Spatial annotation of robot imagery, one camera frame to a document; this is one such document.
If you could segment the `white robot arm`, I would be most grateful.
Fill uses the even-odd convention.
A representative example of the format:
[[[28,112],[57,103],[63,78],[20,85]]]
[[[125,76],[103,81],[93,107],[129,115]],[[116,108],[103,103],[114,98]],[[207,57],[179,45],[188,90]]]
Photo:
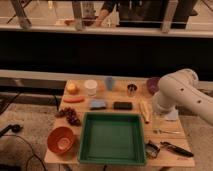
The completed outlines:
[[[152,98],[154,131],[160,128],[162,120],[175,110],[177,104],[213,126],[213,97],[199,91],[195,87],[198,82],[198,75],[192,69],[181,69],[159,79],[159,90]]]

